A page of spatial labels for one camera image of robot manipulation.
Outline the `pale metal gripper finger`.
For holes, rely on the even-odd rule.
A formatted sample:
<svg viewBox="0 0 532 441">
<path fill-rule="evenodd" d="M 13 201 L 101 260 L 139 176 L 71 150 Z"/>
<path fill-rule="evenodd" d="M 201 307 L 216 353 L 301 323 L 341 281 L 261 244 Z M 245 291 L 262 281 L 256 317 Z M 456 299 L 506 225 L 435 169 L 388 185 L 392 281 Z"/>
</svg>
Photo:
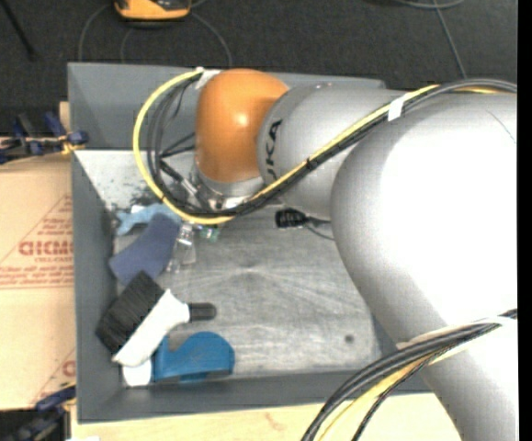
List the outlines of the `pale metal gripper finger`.
<svg viewBox="0 0 532 441">
<path fill-rule="evenodd" d="M 171 258 L 166 266 L 165 271 L 170 274 L 177 274 L 180 270 L 182 264 L 182 248 L 179 243 L 177 243 L 172 251 Z"/>
<path fill-rule="evenodd" d="M 186 222 L 177 237 L 177 260 L 180 265 L 192 265 L 197 258 L 194 226 Z"/>
</svg>

